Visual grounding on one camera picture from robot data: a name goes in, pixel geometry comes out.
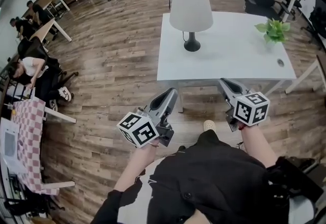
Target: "hardwood floorboard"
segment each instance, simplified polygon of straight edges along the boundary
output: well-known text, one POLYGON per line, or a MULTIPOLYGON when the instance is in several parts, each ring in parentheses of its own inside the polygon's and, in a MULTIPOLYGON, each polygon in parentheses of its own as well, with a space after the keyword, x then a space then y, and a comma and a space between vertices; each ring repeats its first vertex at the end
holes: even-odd
MULTIPOLYGON (((213 11, 244 12, 244 0, 210 2, 213 11)), ((77 123, 48 120, 44 129, 42 163, 47 182, 76 182, 57 197, 66 207, 52 213, 57 223, 90 223, 127 165, 134 147, 116 124, 165 89, 156 76, 162 14, 169 12, 168 5, 168 0, 80 0, 59 21, 73 41, 59 35, 49 44, 49 53, 68 72, 79 71, 79 76, 69 86, 74 99, 59 108, 77 123)), ((302 17, 292 22, 284 43, 297 76, 318 53, 317 45, 308 44, 310 35, 300 30, 306 25, 302 17)), ((290 95, 280 89, 270 96, 269 118, 261 129, 278 155, 326 161, 325 93, 311 91, 319 81, 315 72, 290 95)), ((256 91, 268 83, 243 82, 256 91)), ((158 148, 158 158, 180 145, 194 144, 208 119, 215 121, 222 141, 232 146, 241 141, 240 132, 231 133, 225 122, 228 106, 216 87, 189 87, 181 92, 184 113, 174 111, 169 117, 175 135, 168 148, 158 148)))

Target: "white shirt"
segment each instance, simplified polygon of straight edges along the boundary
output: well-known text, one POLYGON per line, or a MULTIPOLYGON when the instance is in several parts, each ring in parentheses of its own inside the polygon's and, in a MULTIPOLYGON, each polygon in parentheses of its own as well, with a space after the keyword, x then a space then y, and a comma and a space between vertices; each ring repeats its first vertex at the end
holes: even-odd
MULTIPOLYGON (((22 63, 24 64, 26 70, 26 74, 29 76, 34 76, 36 73, 36 67, 33 66, 33 60, 34 58, 24 58, 22 60, 22 63)), ((48 66, 45 66, 45 68, 41 70, 37 78, 40 78, 48 68, 48 66)))

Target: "white table lamp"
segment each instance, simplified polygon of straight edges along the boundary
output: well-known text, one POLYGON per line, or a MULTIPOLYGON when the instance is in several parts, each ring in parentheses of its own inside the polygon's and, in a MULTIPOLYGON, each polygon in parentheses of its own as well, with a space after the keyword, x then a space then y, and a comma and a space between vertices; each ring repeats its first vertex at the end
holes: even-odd
POLYGON ((189 32, 184 48, 194 52, 200 49, 195 32, 205 31, 213 25, 209 0, 173 0, 170 24, 177 30, 189 32))

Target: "pink checkered tablecloth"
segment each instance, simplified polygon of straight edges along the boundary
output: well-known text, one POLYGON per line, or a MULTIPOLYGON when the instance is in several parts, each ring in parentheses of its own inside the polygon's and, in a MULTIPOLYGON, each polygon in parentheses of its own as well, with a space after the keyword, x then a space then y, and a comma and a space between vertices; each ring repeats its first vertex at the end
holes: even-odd
POLYGON ((27 174, 18 174, 20 181, 32 192, 58 195, 59 189, 44 189, 41 177, 40 145, 45 102, 37 97, 14 102, 15 115, 11 121, 19 124, 18 160, 27 169, 27 174))

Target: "green plant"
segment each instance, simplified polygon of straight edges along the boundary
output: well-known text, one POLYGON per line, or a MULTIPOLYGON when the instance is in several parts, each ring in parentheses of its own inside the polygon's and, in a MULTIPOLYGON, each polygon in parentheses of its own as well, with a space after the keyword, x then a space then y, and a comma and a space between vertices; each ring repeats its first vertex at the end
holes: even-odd
POLYGON ((266 24, 255 25, 259 32, 266 33, 264 39, 266 43, 269 41, 273 42, 284 42, 286 40, 284 32, 290 30, 290 23, 279 22, 278 20, 268 19, 266 24))

